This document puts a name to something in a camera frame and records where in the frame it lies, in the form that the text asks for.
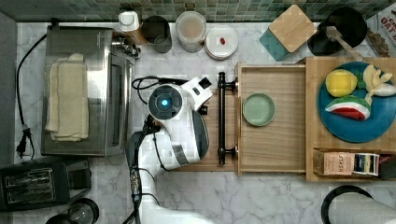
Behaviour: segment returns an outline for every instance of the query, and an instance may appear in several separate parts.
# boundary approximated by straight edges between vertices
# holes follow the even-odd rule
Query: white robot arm
[[[136,223],[213,223],[193,212],[160,207],[153,197],[157,174],[200,161],[205,156],[209,141],[204,120],[197,110],[212,96],[209,86],[206,78],[196,77],[181,86],[161,85],[150,95],[150,116],[145,127],[152,124],[152,119],[163,126],[146,127],[143,132],[134,133],[126,149],[134,207],[138,207],[134,214]]]

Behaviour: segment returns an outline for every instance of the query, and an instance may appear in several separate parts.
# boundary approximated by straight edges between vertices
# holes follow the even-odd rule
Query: green tile wall
[[[9,16],[16,21],[47,21],[57,17],[61,21],[117,21],[118,15],[125,9],[134,8],[142,19],[160,15],[169,21],[175,21],[184,11],[197,11],[207,21],[273,21],[292,4],[298,5],[312,21],[325,19],[338,7],[354,7],[366,19],[370,18],[396,0],[52,0],[51,7],[64,7],[72,13],[46,16],[25,17],[17,9],[10,8]]]

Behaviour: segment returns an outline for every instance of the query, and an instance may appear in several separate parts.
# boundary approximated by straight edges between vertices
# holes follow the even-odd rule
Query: lemon
[[[326,77],[327,91],[334,97],[349,95],[355,90],[357,84],[356,76],[344,69],[334,70]]]

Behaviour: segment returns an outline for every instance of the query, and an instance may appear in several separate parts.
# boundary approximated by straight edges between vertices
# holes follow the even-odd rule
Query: towel
[[[82,54],[58,60],[49,70],[49,106],[46,130],[55,141],[88,137],[87,66]]]

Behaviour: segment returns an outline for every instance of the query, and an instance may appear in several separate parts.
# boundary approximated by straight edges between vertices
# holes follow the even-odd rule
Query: marble countertop
[[[18,62],[25,52],[46,33],[48,23],[18,23]],[[73,23],[62,25],[106,26],[118,29],[116,23]],[[206,30],[216,26],[209,23]],[[171,24],[173,47],[159,54],[151,46],[142,46],[141,58],[135,62],[134,77],[208,77],[217,83],[218,72],[234,78],[237,62],[247,64],[295,63],[311,56],[307,46],[276,62],[260,44],[259,38],[269,23],[230,23],[238,34],[236,52],[225,61],[215,61],[202,49],[188,53],[178,44],[175,26]],[[363,56],[374,56],[363,42],[356,49]],[[32,128],[36,147],[40,146],[42,95],[44,90],[45,43],[40,44],[26,60],[21,70],[21,97],[25,119]],[[129,132],[142,128],[148,114],[145,106],[134,97],[133,122]],[[16,116],[15,139],[21,139],[21,127]],[[97,223],[121,223],[132,211],[129,171],[123,155],[90,159],[92,190],[88,198],[100,207]],[[210,217],[216,223],[321,223],[319,209],[331,189],[342,183],[309,183],[298,175],[245,174],[233,172],[167,172],[157,177],[158,199],[167,208],[194,211]],[[396,182],[359,183],[381,203],[396,207]],[[45,223],[66,206],[13,213],[14,222]]]

